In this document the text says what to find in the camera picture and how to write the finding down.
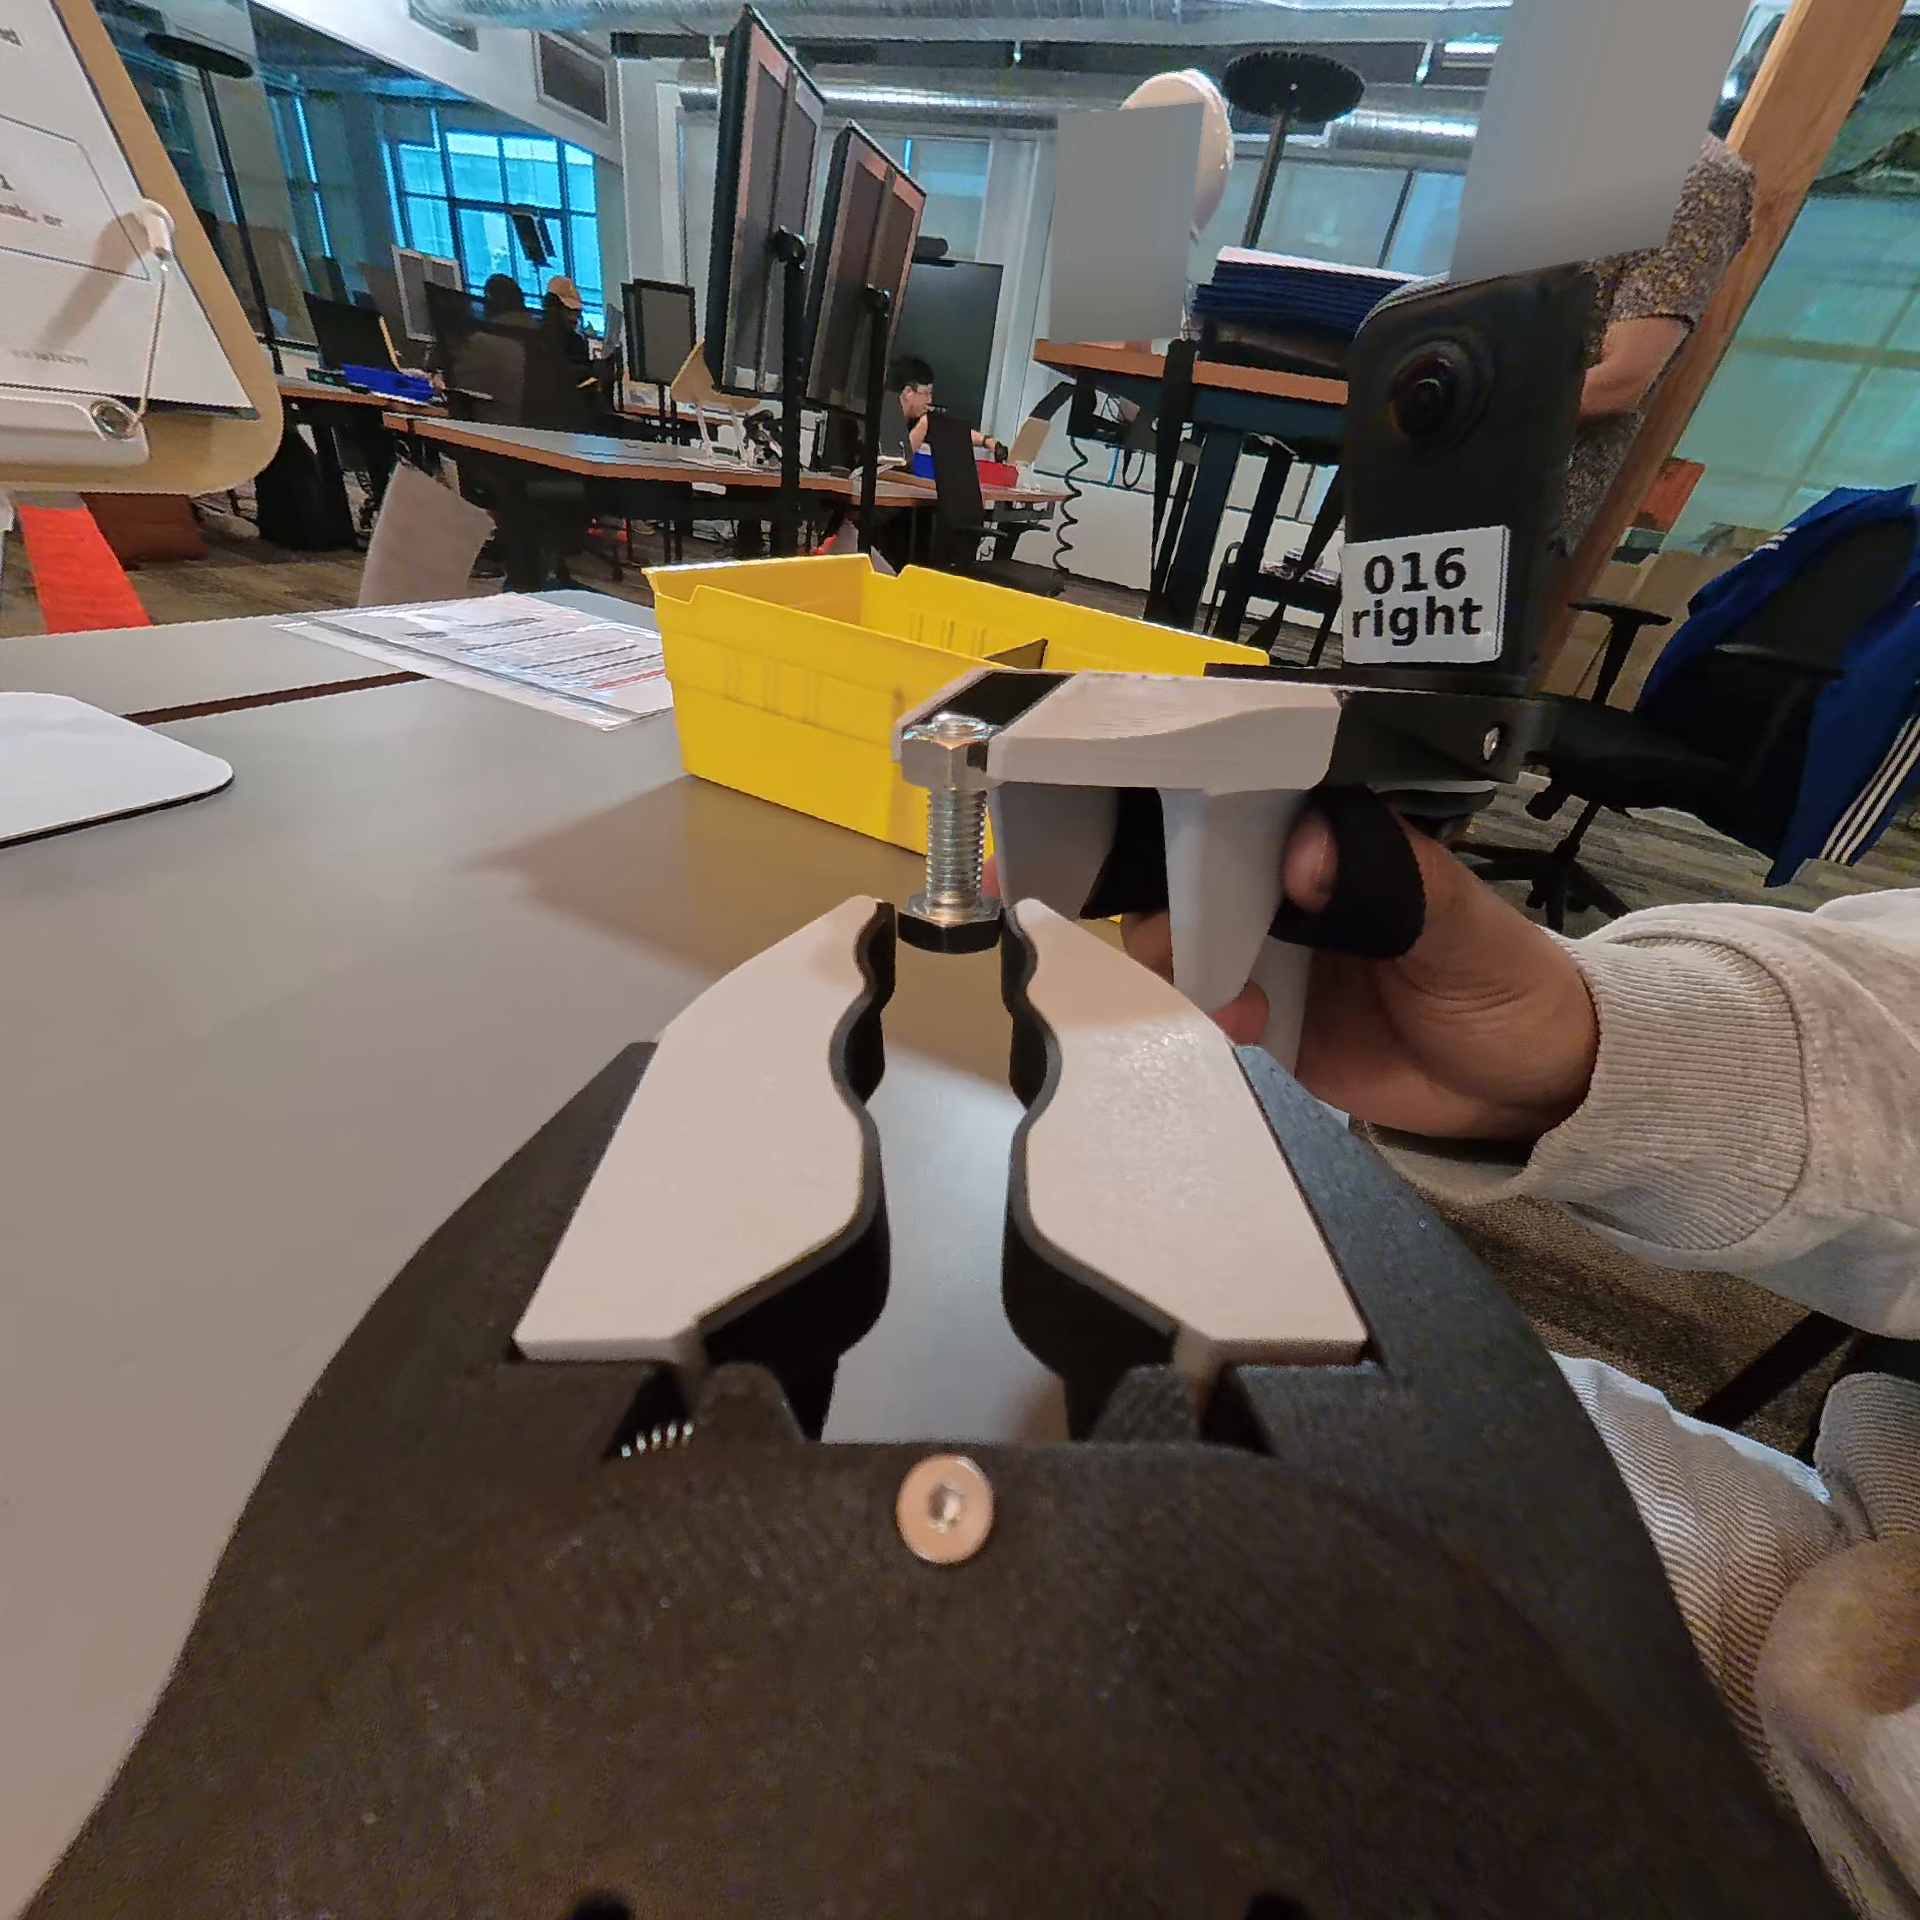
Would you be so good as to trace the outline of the blue striped jacket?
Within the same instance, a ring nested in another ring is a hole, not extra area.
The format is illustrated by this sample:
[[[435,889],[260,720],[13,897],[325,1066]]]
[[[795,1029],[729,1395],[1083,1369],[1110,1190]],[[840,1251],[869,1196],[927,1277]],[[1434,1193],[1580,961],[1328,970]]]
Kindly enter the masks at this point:
[[[1713,765],[1681,808],[1766,858],[1854,866],[1916,805],[1916,486],[1840,488],[1706,583],[1632,717]]]

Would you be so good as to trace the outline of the laminated instruction sheet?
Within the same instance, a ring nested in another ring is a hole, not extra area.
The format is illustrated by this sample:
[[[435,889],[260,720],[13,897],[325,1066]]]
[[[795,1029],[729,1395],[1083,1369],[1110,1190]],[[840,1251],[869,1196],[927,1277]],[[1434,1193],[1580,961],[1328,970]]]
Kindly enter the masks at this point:
[[[282,631],[601,732],[669,715],[661,627],[631,602],[497,593],[286,619]]]

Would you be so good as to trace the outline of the yellow plastic bin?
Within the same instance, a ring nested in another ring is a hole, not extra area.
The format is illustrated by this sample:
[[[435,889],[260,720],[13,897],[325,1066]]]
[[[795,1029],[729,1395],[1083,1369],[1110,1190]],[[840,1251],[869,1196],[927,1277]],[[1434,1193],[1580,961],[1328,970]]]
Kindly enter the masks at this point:
[[[866,554],[647,572],[684,774],[925,852],[900,720],[989,665],[1196,677],[1264,651]]]

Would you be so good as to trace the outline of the orange traffic cone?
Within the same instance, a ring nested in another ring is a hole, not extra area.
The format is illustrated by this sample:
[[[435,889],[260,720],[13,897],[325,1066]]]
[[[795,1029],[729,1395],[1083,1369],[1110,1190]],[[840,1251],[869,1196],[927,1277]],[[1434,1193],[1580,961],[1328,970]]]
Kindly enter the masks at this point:
[[[85,500],[23,500],[14,518],[46,634],[123,632],[153,625]]]

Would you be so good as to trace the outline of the grey desk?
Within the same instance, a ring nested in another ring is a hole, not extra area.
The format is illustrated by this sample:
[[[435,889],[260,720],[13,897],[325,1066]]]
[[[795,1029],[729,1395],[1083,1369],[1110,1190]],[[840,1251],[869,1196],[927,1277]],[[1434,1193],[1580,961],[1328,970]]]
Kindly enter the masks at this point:
[[[1221,1442],[1389,1386],[1397,1259],[1483,1286],[1285,1064],[1364,1350],[1173,1369],[1029,1221],[1007,924],[915,959],[876,854],[669,835],[661,723],[228,744],[5,881],[7,1914],[1533,1911],[1525,1622]],[[519,1356],[661,1034],[853,899],[854,1231],[709,1365]]]

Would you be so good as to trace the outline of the wide black monitor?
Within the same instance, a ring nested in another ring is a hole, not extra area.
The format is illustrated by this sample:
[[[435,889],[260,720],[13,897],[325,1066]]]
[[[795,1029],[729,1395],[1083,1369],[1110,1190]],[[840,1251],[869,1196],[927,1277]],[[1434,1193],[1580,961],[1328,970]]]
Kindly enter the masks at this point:
[[[1004,268],[997,263],[917,259],[888,348],[888,377],[931,372],[934,402],[982,427],[997,357]]]

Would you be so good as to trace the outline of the person's right forearm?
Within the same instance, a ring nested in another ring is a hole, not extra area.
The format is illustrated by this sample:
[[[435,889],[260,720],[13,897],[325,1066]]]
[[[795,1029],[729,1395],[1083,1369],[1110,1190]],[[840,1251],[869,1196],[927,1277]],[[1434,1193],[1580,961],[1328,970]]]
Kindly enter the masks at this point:
[[[1596,1064],[1501,1196],[1916,1341],[1916,889],[1661,906],[1562,948]]]

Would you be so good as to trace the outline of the wooden standing desk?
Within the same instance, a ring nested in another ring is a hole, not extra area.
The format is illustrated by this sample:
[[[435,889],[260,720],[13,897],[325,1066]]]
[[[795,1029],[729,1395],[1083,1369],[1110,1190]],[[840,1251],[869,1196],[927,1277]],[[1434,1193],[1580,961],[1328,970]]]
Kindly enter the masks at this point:
[[[1154,446],[1151,492],[1148,609],[1190,628],[1216,580],[1236,472],[1249,453],[1264,453],[1254,505],[1238,539],[1234,564],[1218,605],[1214,636],[1238,641],[1261,578],[1269,540],[1279,525],[1293,470],[1338,469],[1344,453],[1340,379],[1221,363],[1196,355],[1193,342],[1166,350],[1120,345],[1038,340],[1033,360],[1096,394],[1130,402],[1148,428],[1162,415],[1173,387],[1169,446]]]

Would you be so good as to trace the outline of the black office chair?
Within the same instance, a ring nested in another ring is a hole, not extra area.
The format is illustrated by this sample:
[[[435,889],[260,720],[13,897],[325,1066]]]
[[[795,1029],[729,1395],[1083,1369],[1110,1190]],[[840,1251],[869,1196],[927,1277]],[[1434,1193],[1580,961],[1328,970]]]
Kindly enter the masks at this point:
[[[1526,906],[1562,933],[1573,915],[1606,921],[1626,913],[1623,899],[1580,864],[1583,842],[1603,813],[1666,808],[1686,813],[1757,852],[1784,841],[1812,736],[1812,711],[1838,678],[1832,662],[1791,644],[1775,614],[1757,614],[1737,636],[1714,641],[1683,665],[1675,685],[1649,708],[1618,708],[1606,696],[1625,669],[1626,646],[1652,613],[1589,598],[1580,613],[1603,613],[1613,627],[1596,692],[1562,696],[1555,728],[1533,761],[1544,786],[1526,798],[1536,820],[1567,805],[1579,817],[1550,848],[1467,841],[1460,854],[1490,885],[1525,883]]]

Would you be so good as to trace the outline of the white printed page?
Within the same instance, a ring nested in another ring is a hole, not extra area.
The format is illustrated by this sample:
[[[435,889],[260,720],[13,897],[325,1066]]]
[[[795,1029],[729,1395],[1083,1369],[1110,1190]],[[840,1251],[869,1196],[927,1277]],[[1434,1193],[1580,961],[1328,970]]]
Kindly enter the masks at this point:
[[[3,7],[3,387],[252,412],[48,3]]]

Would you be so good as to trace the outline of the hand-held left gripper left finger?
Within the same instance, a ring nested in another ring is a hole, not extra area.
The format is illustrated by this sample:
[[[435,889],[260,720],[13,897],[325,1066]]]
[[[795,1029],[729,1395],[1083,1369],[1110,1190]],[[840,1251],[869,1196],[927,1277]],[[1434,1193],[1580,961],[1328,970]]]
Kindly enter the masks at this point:
[[[894,911],[853,897],[667,1024],[512,1334],[528,1363],[706,1366],[709,1338],[854,1233],[866,1100],[848,1079]]]

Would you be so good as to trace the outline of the stack of blue mats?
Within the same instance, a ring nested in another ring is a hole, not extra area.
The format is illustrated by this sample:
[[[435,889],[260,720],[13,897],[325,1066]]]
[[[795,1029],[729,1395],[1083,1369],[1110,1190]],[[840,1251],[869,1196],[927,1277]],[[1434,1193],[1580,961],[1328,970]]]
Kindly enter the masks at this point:
[[[1190,333],[1204,359],[1336,377],[1366,318],[1423,277],[1286,252],[1223,249],[1193,291]]]

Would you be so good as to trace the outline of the tall black monitor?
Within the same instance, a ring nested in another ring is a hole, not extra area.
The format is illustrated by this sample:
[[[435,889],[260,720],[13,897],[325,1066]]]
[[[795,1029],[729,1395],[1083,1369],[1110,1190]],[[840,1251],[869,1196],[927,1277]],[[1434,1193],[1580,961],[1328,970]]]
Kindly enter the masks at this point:
[[[927,188],[863,126],[837,132],[804,311],[804,401],[866,417],[886,377]]]
[[[715,389],[779,396],[790,259],[804,259],[826,100],[757,9],[723,53],[703,352]]]

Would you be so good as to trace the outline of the wooden document stand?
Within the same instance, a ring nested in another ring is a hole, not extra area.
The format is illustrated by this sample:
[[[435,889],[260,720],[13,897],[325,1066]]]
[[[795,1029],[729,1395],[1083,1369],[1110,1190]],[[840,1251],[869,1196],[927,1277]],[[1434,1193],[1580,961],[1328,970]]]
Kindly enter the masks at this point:
[[[180,178],[93,4],[55,4],[106,109],[135,178],[171,228],[173,252],[241,379],[250,412],[203,412],[30,396],[3,387],[5,533],[21,502],[63,506],[82,495],[205,495],[252,479],[281,433],[276,379],[228,284]]]

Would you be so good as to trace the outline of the person's right hand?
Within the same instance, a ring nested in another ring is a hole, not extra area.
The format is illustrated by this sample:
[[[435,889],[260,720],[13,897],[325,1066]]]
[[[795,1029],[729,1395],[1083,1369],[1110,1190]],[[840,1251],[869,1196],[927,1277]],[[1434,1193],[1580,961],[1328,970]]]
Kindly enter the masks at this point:
[[[1598,1014],[1573,950],[1444,844],[1398,823],[1424,893],[1403,957],[1310,957],[1297,1080],[1428,1141],[1533,1142],[1585,1100]]]

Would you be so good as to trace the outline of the long wooden office desk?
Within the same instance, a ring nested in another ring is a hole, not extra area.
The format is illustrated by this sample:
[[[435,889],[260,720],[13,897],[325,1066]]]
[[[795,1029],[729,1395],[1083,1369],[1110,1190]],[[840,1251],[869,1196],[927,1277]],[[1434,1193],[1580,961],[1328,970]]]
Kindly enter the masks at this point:
[[[520,427],[453,420],[445,412],[408,401],[340,389],[301,375],[276,377],[282,409],[289,420],[314,417],[326,427],[328,418],[348,412],[379,417],[383,431],[397,448],[417,466],[425,466],[427,453],[469,457],[480,463],[514,465],[542,472],[566,475],[596,485],[667,486],[693,492],[717,510],[743,508],[748,518],[760,518],[771,531],[781,508],[781,472],[773,466],[748,466],[738,459],[706,457],[690,448],[669,445],[618,440],[596,435],[566,435]],[[1049,513],[1068,505],[1070,492],[1052,482],[997,488],[980,485],[989,522],[1003,513]],[[859,508],[863,482],[829,472],[800,472],[799,500],[810,513],[826,502]],[[907,470],[890,470],[876,480],[874,508],[886,513],[931,510],[937,505],[937,485]]]

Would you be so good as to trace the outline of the pale cardboard sheet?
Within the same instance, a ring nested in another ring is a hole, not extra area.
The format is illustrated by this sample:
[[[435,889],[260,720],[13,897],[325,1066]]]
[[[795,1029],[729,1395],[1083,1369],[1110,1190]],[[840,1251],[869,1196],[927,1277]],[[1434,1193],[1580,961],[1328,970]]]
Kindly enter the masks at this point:
[[[399,463],[375,518],[357,606],[432,606],[471,597],[494,516],[418,466]]]

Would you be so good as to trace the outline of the person's grey sweatshirt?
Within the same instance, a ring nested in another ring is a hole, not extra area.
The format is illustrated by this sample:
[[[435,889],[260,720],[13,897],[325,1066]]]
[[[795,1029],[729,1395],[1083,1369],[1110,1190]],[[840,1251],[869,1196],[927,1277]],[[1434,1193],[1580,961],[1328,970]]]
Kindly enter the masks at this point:
[[[1815,1461],[1558,1366],[1741,1739],[1856,1917],[1918,1914],[1918,1388],[1838,1381]]]

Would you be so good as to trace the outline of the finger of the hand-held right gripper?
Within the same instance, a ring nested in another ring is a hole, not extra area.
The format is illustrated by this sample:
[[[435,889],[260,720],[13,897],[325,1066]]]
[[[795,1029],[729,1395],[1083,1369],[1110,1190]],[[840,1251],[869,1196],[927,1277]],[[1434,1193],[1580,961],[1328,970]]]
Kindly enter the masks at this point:
[[[1068,677],[984,753],[1003,901],[1088,919],[1119,792],[1162,801],[1174,922],[1273,922],[1302,796],[1333,769],[1338,696],[1252,678]]]
[[[968,672],[909,706],[894,727],[894,765],[904,782],[929,782],[920,772],[925,755],[907,744],[909,736],[956,717],[965,731],[994,735],[1072,681],[1070,672]]]

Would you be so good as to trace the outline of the small black monitor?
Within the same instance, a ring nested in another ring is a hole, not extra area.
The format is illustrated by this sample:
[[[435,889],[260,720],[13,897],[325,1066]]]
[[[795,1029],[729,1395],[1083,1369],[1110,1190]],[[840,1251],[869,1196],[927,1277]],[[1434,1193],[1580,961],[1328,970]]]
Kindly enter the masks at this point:
[[[623,284],[621,303],[629,382],[673,389],[698,347],[695,287],[641,277]]]

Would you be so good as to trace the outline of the black floor lamp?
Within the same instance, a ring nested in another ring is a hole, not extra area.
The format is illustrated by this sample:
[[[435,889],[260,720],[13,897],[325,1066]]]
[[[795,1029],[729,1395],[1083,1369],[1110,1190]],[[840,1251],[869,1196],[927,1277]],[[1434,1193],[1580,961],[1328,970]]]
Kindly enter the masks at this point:
[[[1266,124],[1261,176],[1246,213],[1242,242],[1259,251],[1297,122],[1324,126],[1364,98],[1364,78],[1342,60],[1307,48],[1264,48],[1238,54],[1221,78],[1228,109]]]

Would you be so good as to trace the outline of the silver threaded bolt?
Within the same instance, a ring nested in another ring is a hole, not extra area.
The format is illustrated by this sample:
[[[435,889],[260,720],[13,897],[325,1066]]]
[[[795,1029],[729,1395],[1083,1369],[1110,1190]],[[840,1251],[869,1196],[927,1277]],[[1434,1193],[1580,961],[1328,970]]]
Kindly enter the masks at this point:
[[[990,792],[925,794],[925,891],[987,891]],[[997,948],[1001,919],[989,924],[941,926],[898,915],[900,943],[937,954],[973,954]]]

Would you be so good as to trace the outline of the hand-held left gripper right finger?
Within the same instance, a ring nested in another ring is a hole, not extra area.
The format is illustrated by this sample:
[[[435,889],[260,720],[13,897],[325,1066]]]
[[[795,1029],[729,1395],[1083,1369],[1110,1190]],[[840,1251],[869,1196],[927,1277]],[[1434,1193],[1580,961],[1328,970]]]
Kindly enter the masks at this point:
[[[1174,1371],[1355,1365],[1366,1324],[1228,1036],[1040,901],[1007,928],[1049,1061],[1022,1139],[1040,1253]]]

